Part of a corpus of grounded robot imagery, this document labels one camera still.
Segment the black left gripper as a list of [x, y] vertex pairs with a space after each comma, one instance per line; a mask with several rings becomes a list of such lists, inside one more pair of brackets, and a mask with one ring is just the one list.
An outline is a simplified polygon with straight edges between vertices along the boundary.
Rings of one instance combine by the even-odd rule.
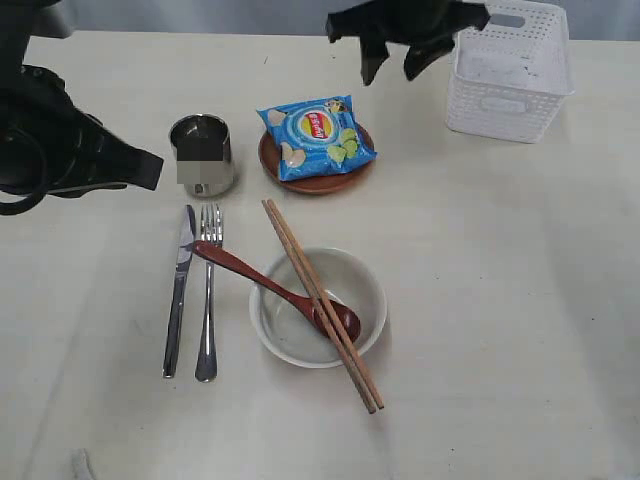
[[77, 198], [128, 185], [154, 190], [163, 159], [78, 109], [54, 72], [23, 65], [1, 79], [1, 190]]

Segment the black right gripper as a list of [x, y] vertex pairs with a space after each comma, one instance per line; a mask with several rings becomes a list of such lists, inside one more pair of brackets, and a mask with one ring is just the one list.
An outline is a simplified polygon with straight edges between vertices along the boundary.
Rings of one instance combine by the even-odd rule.
[[483, 3], [374, 0], [330, 13], [326, 34], [332, 43], [344, 37], [360, 39], [361, 77], [363, 85], [369, 86], [389, 58], [388, 42], [412, 45], [403, 68], [406, 79], [413, 81], [454, 49], [453, 39], [440, 38], [469, 27], [482, 30], [489, 20], [489, 11]]

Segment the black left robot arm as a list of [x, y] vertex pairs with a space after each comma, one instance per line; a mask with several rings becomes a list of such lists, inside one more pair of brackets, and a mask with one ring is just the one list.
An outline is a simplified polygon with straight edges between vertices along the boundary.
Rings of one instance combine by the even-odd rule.
[[1, 4], [1, 189], [27, 209], [47, 195], [78, 198], [129, 185], [155, 190], [162, 158], [118, 138], [78, 109], [55, 72], [24, 55], [47, 1]]

